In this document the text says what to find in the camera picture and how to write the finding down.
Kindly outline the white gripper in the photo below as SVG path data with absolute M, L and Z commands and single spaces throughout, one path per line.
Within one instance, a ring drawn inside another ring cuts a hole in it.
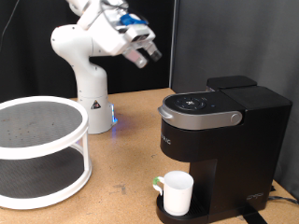
M 108 9 L 100 14 L 88 32 L 106 55 L 122 54 L 138 68 L 147 65 L 147 59 L 136 49 L 144 48 L 151 59 L 159 61 L 162 53 L 152 41 L 155 33 L 148 23 L 124 9 Z

